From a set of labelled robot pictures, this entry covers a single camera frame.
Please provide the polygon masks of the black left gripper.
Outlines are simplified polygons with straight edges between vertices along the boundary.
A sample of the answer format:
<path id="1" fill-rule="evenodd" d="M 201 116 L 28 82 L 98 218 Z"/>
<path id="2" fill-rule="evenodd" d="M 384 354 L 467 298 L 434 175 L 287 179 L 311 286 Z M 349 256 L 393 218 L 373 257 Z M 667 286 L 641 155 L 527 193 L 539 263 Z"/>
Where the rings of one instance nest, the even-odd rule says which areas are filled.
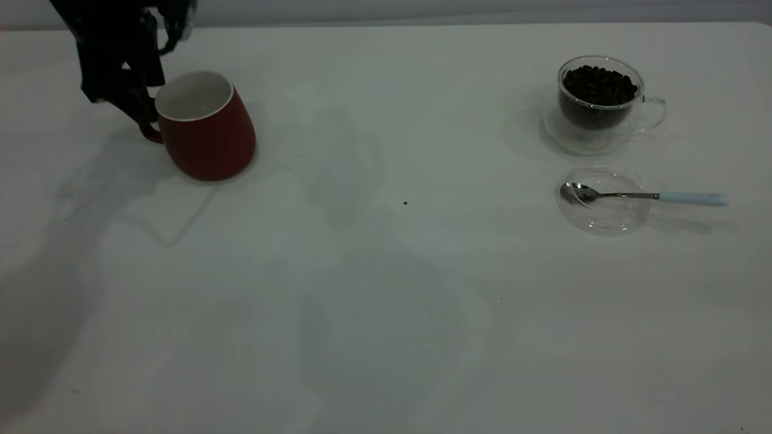
<path id="1" fill-rule="evenodd" d="M 75 41 L 81 89 L 91 102 L 109 102 L 137 125 L 157 122 L 147 87 L 165 84 L 165 73 L 148 9 L 79 9 Z"/>

